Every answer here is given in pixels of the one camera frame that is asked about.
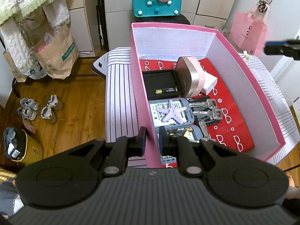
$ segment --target pink paper bag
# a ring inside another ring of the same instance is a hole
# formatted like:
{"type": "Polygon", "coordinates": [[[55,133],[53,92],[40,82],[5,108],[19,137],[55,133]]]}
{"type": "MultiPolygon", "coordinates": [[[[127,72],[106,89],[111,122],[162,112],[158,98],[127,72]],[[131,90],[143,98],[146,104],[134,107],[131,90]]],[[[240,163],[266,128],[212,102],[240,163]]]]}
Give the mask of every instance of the pink paper bag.
{"type": "Polygon", "coordinates": [[[266,11],[264,13],[257,11],[259,5],[260,3],[257,3],[254,9],[248,14],[238,11],[229,34],[229,38],[241,50],[255,56],[259,56],[263,51],[267,34],[265,21],[270,12],[268,3],[266,3],[266,11]]]}

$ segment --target yellow bin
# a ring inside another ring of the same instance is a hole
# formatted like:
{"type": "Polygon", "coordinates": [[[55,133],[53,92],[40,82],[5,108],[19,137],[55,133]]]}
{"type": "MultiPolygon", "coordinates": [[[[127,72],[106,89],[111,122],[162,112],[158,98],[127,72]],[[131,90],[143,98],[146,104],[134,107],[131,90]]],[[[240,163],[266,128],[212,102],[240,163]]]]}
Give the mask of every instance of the yellow bin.
{"type": "Polygon", "coordinates": [[[25,155],[19,161],[16,161],[16,160],[12,160],[12,161],[31,164],[31,163],[42,160],[43,159],[43,147],[38,142],[36,142],[33,138],[31,138],[26,132],[25,132],[25,134],[26,134],[25,155]]]}

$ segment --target black stool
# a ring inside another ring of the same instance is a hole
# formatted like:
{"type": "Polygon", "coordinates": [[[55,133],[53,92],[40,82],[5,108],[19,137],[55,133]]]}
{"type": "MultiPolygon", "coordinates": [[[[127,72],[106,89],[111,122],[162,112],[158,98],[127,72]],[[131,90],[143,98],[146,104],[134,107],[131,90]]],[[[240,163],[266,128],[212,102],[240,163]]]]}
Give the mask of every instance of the black stool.
{"type": "Polygon", "coordinates": [[[153,16],[153,17],[136,17],[135,23],[156,22],[191,25],[188,19],[182,14],[176,16],[153,16]]]}

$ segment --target purple starfish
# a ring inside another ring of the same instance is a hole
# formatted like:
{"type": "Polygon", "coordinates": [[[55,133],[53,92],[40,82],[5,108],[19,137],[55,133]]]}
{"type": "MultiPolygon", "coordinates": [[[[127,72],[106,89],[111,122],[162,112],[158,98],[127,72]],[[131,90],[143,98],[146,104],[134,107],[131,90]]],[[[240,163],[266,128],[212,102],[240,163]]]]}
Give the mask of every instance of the purple starfish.
{"type": "Polygon", "coordinates": [[[186,106],[175,108],[173,101],[169,100],[169,106],[167,109],[157,108],[156,111],[159,113],[165,114],[165,116],[161,120],[163,123],[167,122],[170,119],[174,119],[177,123],[182,124],[183,121],[182,121],[181,117],[178,115],[178,113],[183,112],[185,109],[186,109],[186,106]]]}

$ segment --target pink box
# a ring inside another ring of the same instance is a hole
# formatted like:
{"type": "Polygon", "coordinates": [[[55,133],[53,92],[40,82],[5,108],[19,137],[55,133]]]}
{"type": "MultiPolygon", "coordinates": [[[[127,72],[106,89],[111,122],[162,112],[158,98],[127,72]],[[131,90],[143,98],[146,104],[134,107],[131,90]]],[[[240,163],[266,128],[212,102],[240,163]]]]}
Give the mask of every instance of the pink box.
{"type": "Polygon", "coordinates": [[[192,56],[208,58],[231,93],[255,148],[248,155],[268,161],[284,145],[275,113],[259,83],[233,46],[218,31],[194,25],[133,23],[131,75],[139,126],[147,128],[145,159],[150,168],[161,168],[154,127],[139,59],[177,61],[192,56]]]}

